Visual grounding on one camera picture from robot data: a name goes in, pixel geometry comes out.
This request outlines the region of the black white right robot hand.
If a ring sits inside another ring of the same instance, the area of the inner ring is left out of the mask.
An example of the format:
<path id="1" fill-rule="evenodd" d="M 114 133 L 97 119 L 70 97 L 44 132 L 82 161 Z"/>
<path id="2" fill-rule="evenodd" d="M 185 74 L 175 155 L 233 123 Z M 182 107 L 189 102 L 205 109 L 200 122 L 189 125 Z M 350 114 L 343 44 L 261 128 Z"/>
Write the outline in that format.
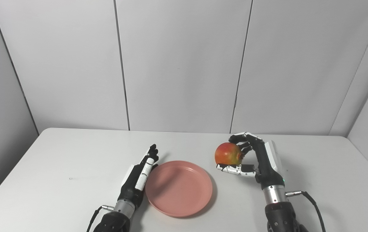
<path id="1" fill-rule="evenodd" d="M 254 152 L 258 165 L 243 164 L 246 154 Z M 231 135 L 228 142 L 219 145 L 215 151 L 216 168 L 224 173 L 255 178 L 261 188 L 285 185 L 281 160 L 274 142 L 264 141 L 250 132 Z"/>

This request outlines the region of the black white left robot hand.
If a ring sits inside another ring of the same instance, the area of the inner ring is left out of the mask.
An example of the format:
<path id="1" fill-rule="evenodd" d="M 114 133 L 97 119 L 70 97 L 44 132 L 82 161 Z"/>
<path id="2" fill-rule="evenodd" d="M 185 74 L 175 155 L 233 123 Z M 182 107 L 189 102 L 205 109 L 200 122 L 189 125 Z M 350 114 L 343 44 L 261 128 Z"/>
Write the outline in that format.
<path id="1" fill-rule="evenodd" d="M 157 145 L 152 144 L 140 163 L 129 168 L 129 172 L 124 178 L 118 201 L 126 200 L 133 204 L 134 209 L 138 209 L 141 206 L 147 179 L 152 170 L 158 166 L 158 153 Z"/>

